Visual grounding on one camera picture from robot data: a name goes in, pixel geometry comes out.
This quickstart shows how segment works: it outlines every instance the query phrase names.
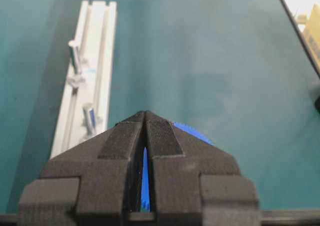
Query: metal cylinder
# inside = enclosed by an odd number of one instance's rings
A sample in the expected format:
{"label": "metal cylinder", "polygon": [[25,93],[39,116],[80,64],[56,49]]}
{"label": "metal cylinder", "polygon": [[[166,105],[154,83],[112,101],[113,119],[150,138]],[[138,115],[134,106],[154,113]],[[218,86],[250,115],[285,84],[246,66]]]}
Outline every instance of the metal cylinder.
{"label": "metal cylinder", "polygon": [[70,50],[71,63],[74,68],[74,73],[76,75],[79,75],[82,73],[79,46],[75,41],[69,41],[68,45]]}
{"label": "metal cylinder", "polygon": [[82,107],[84,114],[84,124],[87,130],[88,136],[93,136],[96,134],[96,117],[95,111],[92,103],[85,103]]}

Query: metal rail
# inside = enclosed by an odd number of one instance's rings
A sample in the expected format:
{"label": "metal rail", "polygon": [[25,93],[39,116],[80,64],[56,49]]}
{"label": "metal rail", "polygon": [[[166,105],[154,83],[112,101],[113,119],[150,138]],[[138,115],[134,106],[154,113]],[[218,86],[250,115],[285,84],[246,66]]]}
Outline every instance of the metal rail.
{"label": "metal rail", "polygon": [[[127,214],[128,225],[155,225],[153,212],[131,212]],[[17,214],[0,214],[0,226],[17,225]],[[320,226],[320,209],[310,210],[262,210],[262,226]]]}

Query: blue object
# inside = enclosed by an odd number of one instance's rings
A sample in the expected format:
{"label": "blue object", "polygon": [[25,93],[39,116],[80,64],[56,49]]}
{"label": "blue object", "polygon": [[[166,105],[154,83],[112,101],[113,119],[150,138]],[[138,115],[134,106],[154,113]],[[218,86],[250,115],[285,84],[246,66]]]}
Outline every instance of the blue object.
{"label": "blue object", "polygon": [[[213,143],[202,133],[194,129],[193,127],[190,127],[189,125],[174,122],[173,123],[175,127],[191,134],[192,136],[195,136],[199,138],[200,140],[213,145]],[[147,160],[147,149],[144,148],[143,152],[143,167],[142,167],[142,188],[141,188],[141,212],[149,212],[150,211],[150,198],[149,198],[149,178],[148,178],[148,160]]]}

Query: black rubber grip pad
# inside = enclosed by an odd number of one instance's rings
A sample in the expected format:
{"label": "black rubber grip pad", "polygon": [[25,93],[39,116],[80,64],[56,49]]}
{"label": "black rubber grip pad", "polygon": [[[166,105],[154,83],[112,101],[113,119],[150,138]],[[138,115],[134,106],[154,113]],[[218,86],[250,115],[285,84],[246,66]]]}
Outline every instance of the black rubber grip pad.
{"label": "black rubber grip pad", "polygon": [[184,155],[169,122],[148,121],[146,126],[152,158]]}
{"label": "black rubber grip pad", "polygon": [[141,129],[140,123],[120,122],[105,142],[99,159],[128,159],[133,142]]}

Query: yellow object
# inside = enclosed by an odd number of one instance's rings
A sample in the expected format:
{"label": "yellow object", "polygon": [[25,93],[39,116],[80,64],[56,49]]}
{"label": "yellow object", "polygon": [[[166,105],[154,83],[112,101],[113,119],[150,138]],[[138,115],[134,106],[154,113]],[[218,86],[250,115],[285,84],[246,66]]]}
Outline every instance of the yellow object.
{"label": "yellow object", "polygon": [[320,71],[320,6],[314,5],[303,35]]}

